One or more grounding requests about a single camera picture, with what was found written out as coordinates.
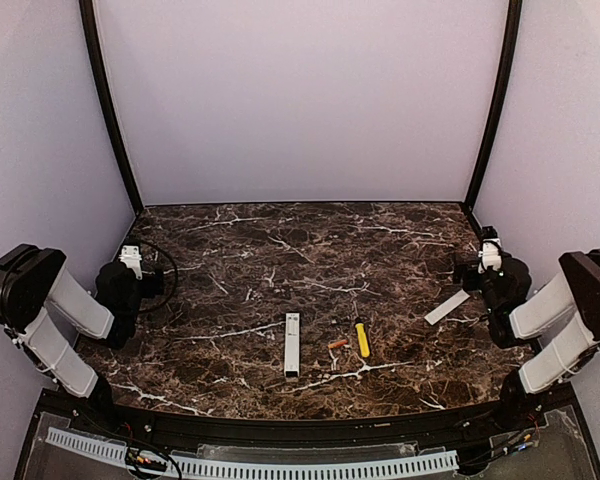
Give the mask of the white battery cover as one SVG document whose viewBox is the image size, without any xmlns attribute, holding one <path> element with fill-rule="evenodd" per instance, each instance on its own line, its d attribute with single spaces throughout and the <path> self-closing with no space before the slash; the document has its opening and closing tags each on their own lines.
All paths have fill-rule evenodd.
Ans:
<svg viewBox="0 0 600 480">
<path fill-rule="evenodd" d="M 424 319 L 428 324 L 435 325 L 469 298 L 470 295 L 467 292 L 460 290 L 426 314 Z"/>
</svg>

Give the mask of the yellow handled screwdriver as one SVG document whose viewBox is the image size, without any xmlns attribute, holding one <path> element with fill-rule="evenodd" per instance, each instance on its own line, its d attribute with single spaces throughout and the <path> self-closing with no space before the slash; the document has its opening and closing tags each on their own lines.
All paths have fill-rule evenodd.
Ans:
<svg viewBox="0 0 600 480">
<path fill-rule="evenodd" d="M 368 359 L 371 355 L 370 344 L 367 334 L 369 317 L 361 310 L 356 301 L 352 302 L 352 324 L 356 334 L 360 356 Z"/>
</svg>

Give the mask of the orange battery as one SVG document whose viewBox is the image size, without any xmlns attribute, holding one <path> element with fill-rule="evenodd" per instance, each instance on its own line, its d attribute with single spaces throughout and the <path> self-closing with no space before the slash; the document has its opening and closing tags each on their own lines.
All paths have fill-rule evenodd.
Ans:
<svg viewBox="0 0 600 480">
<path fill-rule="evenodd" d="M 330 344 L 328 344 L 328 348 L 329 349 L 337 349 L 337 348 L 341 348 L 345 345 L 348 344 L 348 340 L 340 340 L 340 341 L 336 341 L 336 342 L 332 342 Z"/>
</svg>

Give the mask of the white remote control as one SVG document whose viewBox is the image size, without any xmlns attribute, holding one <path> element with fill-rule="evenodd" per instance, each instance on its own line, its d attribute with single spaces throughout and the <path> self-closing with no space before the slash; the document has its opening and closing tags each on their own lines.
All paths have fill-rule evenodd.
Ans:
<svg viewBox="0 0 600 480">
<path fill-rule="evenodd" d="M 300 314 L 285 314 L 284 377 L 295 381 L 300 373 Z"/>
</svg>

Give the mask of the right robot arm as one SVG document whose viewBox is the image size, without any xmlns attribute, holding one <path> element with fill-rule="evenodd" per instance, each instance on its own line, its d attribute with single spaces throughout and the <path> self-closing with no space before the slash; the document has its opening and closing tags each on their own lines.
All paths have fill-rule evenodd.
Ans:
<svg viewBox="0 0 600 480">
<path fill-rule="evenodd" d="M 453 281 L 482 296 L 492 341 L 501 349 L 562 329 L 531 360 L 507 375 L 500 401 L 520 404 L 576 375 L 600 352 L 600 249 L 560 256 L 560 271 L 535 294 L 528 266 L 493 241 L 475 259 L 453 259 Z"/>
</svg>

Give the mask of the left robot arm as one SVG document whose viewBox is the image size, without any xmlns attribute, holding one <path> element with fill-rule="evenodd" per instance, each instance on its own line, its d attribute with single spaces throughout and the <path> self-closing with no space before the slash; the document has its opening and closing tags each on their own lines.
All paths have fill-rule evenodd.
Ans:
<svg viewBox="0 0 600 480">
<path fill-rule="evenodd" d="M 64 252 L 21 244 L 0 258 L 0 325 L 43 374 L 69 394 L 104 411 L 113 406 L 106 378 L 83 360 L 55 325 L 58 312 L 79 333 L 120 349 L 131 339 L 144 300 L 165 290 L 164 272 L 142 269 L 137 244 L 105 264 L 90 294 L 74 278 Z"/>
</svg>

